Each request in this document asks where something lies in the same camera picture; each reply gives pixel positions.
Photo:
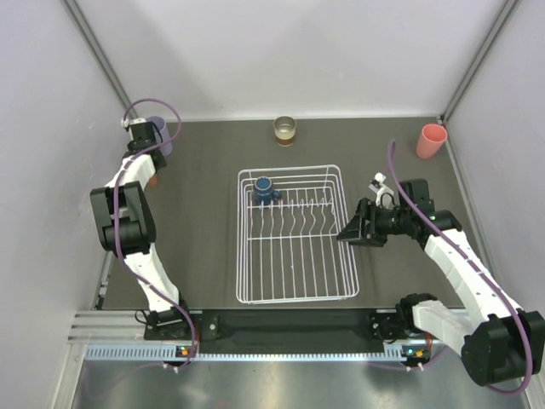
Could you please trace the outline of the dark blue ceramic mug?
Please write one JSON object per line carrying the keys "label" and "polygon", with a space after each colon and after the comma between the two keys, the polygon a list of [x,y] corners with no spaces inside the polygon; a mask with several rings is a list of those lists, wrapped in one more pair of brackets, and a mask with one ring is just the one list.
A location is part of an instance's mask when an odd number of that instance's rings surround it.
{"label": "dark blue ceramic mug", "polygon": [[282,199],[282,193],[274,188],[273,181],[262,176],[255,180],[253,198],[256,205],[269,206]]}

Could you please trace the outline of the pink plastic tumbler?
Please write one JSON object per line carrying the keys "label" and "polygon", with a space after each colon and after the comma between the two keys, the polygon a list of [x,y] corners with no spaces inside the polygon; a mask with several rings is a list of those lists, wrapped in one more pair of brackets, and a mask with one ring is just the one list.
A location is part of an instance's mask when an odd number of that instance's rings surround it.
{"label": "pink plastic tumbler", "polygon": [[440,124],[426,124],[416,144],[416,155],[422,159],[434,156],[448,138],[448,131]]}

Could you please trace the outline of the terracotta ceramic mug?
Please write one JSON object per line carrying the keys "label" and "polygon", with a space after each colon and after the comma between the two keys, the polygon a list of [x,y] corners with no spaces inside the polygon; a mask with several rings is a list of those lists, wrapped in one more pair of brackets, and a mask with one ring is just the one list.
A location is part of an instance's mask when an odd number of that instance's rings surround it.
{"label": "terracotta ceramic mug", "polygon": [[149,187],[155,187],[157,186],[157,184],[158,184],[158,174],[155,174],[149,179],[147,185]]}

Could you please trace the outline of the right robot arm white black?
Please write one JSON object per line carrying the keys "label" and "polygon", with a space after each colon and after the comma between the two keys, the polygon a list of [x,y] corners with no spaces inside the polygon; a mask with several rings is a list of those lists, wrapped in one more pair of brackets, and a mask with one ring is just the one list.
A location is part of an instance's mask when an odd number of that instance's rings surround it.
{"label": "right robot arm white black", "polygon": [[386,179],[382,173],[374,176],[369,185],[374,198],[359,201],[337,239],[365,247],[383,247],[392,236],[415,240],[468,314],[453,313],[429,293],[414,293],[396,306],[399,331],[411,338],[423,332],[437,338],[459,355],[479,386],[515,378],[528,381],[538,374],[544,318],[537,311],[524,311],[495,282],[468,243],[461,223],[450,211],[435,209],[426,180],[402,181],[394,192]]}

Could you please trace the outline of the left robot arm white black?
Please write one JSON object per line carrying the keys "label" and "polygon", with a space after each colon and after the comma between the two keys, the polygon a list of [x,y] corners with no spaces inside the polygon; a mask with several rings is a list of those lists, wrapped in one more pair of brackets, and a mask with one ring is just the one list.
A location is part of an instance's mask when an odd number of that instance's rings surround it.
{"label": "left robot arm white black", "polygon": [[149,313],[146,326],[168,337],[197,340],[181,292],[169,279],[156,249],[157,230],[145,188],[165,160],[154,135],[133,136],[121,166],[104,186],[90,193],[100,244],[135,277]]}

